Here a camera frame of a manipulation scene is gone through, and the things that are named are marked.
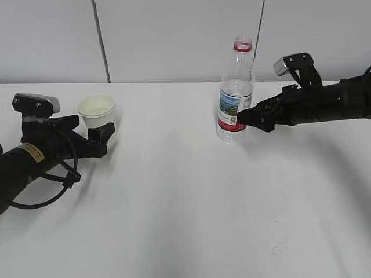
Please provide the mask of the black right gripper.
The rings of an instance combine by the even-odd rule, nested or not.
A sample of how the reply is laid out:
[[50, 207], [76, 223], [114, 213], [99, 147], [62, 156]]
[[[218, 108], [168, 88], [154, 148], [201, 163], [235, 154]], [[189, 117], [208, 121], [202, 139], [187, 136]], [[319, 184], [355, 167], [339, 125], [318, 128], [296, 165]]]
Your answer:
[[237, 121], [266, 133], [272, 132], [275, 125], [299, 125], [301, 120], [295, 118], [294, 111], [289, 106], [300, 90], [298, 85], [284, 86], [280, 94], [257, 103], [253, 108], [238, 112]]

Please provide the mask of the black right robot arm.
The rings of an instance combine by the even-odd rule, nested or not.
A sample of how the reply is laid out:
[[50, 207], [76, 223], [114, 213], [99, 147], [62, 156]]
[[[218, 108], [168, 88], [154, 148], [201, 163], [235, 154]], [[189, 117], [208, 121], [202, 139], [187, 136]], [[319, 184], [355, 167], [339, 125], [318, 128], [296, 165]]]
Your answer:
[[271, 132], [275, 125], [370, 119], [370, 68], [326, 86], [287, 85], [276, 96], [237, 114], [239, 123]]

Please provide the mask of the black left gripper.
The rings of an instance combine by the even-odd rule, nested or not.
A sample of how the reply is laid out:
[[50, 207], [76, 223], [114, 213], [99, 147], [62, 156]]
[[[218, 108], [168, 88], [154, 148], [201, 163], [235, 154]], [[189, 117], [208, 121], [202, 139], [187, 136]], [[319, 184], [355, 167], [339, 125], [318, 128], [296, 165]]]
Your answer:
[[107, 143], [115, 133], [115, 124], [88, 128], [88, 137], [74, 131], [79, 126], [79, 116], [69, 115], [45, 121], [23, 120], [22, 143], [35, 145], [44, 154], [66, 159], [102, 158], [107, 154]]

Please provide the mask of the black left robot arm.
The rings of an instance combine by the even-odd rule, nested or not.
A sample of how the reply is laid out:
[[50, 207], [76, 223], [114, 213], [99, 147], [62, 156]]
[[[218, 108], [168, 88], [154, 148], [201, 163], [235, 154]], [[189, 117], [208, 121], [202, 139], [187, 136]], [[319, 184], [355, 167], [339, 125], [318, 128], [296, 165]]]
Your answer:
[[[21, 145], [1, 154], [1, 212], [9, 207], [32, 210], [48, 206], [80, 182], [78, 161], [102, 158], [115, 131], [112, 122], [88, 129], [88, 137], [74, 131], [78, 115], [22, 121]], [[21, 204], [15, 198], [38, 178], [61, 183], [62, 190], [53, 198], [38, 204]]]

